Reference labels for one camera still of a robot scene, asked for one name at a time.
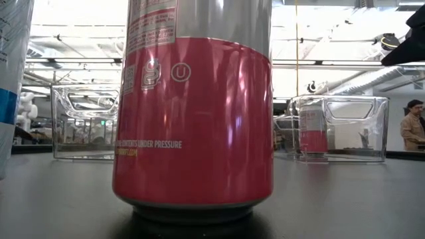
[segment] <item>shirt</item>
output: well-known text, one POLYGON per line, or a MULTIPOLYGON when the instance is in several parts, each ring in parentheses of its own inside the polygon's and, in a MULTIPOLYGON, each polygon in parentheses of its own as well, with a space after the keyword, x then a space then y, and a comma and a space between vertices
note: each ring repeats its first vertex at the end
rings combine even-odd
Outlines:
POLYGON ((419 143, 425 143, 425 132, 419 117, 408 114, 401 121, 401 136, 406 151, 417 151, 419 143))

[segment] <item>transparent container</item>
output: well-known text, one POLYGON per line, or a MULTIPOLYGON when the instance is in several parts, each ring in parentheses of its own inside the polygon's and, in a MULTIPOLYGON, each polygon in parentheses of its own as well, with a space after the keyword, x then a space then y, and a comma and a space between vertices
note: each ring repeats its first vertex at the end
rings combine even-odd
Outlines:
POLYGON ((274 119, 276 157, 315 162, 383 162, 388 98, 299 96, 274 119))
POLYGON ((52 86, 53 155, 114 159, 118 84, 52 86))

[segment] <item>table surface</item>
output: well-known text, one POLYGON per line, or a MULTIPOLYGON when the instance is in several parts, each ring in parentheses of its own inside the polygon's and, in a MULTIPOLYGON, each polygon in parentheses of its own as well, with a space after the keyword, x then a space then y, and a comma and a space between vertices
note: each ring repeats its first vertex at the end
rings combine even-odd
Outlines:
POLYGON ((274 168, 274 193, 251 216, 191 227, 134 215, 112 192, 111 163, 12 156, 0 182, 0 238, 425 238, 425 162, 275 159, 274 168))

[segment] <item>nutrition label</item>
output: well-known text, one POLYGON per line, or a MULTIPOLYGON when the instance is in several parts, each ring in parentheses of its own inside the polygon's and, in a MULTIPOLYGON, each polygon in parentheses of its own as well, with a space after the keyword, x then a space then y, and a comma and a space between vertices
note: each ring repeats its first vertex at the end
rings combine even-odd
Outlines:
POLYGON ((16 92, 25 66, 34 0, 0 0, 0 88, 16 92))
POLYGON ((176 0, 132 0, 127 53, 175 41, 176 0))

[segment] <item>can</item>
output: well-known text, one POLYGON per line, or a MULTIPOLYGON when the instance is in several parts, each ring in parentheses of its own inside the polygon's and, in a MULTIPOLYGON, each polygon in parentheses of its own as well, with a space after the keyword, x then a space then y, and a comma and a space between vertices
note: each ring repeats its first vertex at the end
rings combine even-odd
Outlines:
POLYGON ((234 220, 271 194, 271 10, 129 1, 113 188, 142 216, 234 220))
POLYGON ((322 105, 308 104, 299 109, 299 147, 301 153, 327 153, 327 134, 322 105))
POLYGON ((34 0, 0 1, 0 180, 11 156, 34 0))

